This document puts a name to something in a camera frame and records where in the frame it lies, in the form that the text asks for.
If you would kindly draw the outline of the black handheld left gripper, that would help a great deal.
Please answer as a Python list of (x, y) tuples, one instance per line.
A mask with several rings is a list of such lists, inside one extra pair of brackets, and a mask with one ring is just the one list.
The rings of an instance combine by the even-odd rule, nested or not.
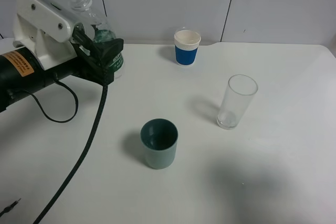
[(35, 56), (25, 47), (1, 55), (1, 112), (17, 101), (34, 95), (51, 84), (66, 88), (75, 99), (75, 112), (78, 112), (77, 95), (61, 79), (75, 77), (107, 86), (114, 81), (113, 59), (123, 50), (124, 40), (116, 38), (108, 42), (93, 42), (84, 31), (74, 31), (71, 43), (77, 57), (58, 66), (44, 70)]

